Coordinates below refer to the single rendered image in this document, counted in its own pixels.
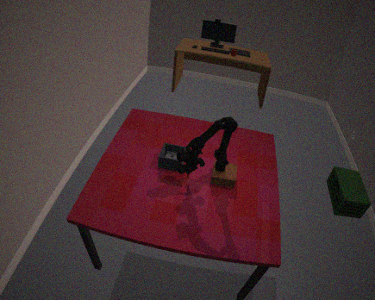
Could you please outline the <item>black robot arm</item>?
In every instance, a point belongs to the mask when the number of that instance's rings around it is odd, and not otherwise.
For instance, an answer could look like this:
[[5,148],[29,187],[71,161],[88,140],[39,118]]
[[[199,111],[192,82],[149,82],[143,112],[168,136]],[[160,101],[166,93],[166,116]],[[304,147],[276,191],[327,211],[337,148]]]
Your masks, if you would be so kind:
[[[224,122],[224,123],[222,123]],[[238,123],[234,120],[233,117],[225,117],[221,120],[216,120],[215,123],[208,128],[201,136],[193,139],[185,148],[185,151],[179,151],[177,153],[178,162],[187,160],[196,161],[199,154],[202,154],[202,149],[204,148],[205,143],[220,129],[224,129],[224,135],[222,137],[222,143],[220,148],[215,150],[216,162],[216,171],[224,172],[225,166],[228,164],[226,160],[226,150],[228,143],[231,137],[231,134],[237,129]],[[192,148],[192,150],[190,149]]]

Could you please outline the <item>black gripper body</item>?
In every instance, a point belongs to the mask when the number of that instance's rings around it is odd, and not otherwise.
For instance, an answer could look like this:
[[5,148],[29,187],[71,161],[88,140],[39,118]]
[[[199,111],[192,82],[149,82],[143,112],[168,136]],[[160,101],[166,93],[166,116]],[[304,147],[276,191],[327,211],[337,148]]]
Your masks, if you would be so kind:
[[189,171],[193,167],[197,167],[198,164],[200,165],[200,167],[205,165],[205,162],[203,161],[202,158],[197,158],[196,161],[187,160],[185,163],[186,163],[185,165],[183,164],[176,165],[176,169],[178,170],[179,174],[185,173],[186,171]]

